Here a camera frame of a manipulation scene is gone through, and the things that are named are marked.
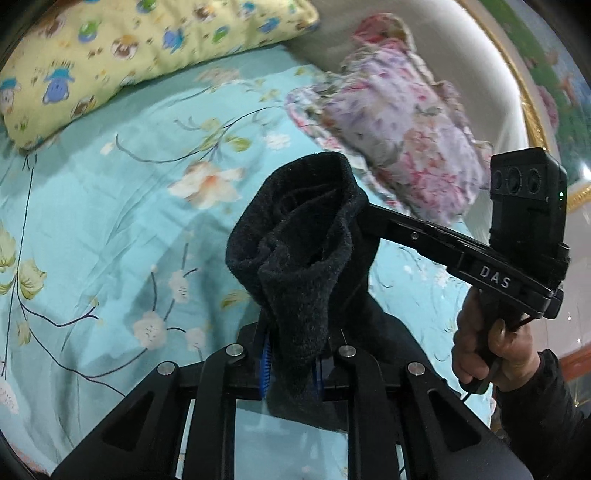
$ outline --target brown wooden edge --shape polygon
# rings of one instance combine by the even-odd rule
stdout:
[[[584,346],[575,353],[562,357],[560,367],[568,382],[591,372],[591,345]]]

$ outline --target screw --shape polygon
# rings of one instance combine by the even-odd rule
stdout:
[[[413,375],[419,377],[425,373],[425,366],[419,362],[412,362],[408,364],[408,371],[411,372]]]
[[[174,372],[174,369],[175,369],[174,363],[172,363],[172,362],[162,362],[158,366],[158,373],[160,375],[170,375],[172,372]]]
[[[356,353],[357,350],[354,346],[342,345],[341,347],[339,347],[339,355],[344,356],[345,358],[351,358],[352,356],[355,356]]]
[[[233,343],[226,347],[226,353],[230,356],[241,356],[244,353],[244,347],[239,343]]]

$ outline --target hand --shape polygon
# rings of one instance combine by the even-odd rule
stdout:
[[[453,337],[453,372],[465,384],[474,378],[484,380],[489,372],[487,364],[476,353],[478,332],[484,327],[479,296],[480,292],[475,287],[468,292],[462,311],[457,316],[458,330]],[[492,353],[503,359],[499,372],[492,379],[493,384],[503,392],[521,388],[540,366],[540,356],[534,349],[529,325],[516,332],[508,332],[505,322],[497,320],[489,332],[488,346]]]

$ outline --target floral pillow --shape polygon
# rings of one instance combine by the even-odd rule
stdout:
[[[85,0],[19,43],[0,72],[0,113],[30,149],[121,87],[293,38],[318,22],[309,0]]]
[[[329,131],[340,150],[361,154],[417,216],[450,225],[488,187],[492,146],[474,139],[454,87],[434,81],[402,21],[374,15],[353,37],[362,46],[342,72],[293,93],[288,111],[306,127],[317,122],[321,145],[318,132]]]

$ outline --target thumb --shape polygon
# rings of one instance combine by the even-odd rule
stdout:
[[[528,362],[533,350],[533,341],[528,329],[522,327],[516,332],[510,332],[502,319],[497,320],[492,326],[488,344],[496,356],[517,365]]]

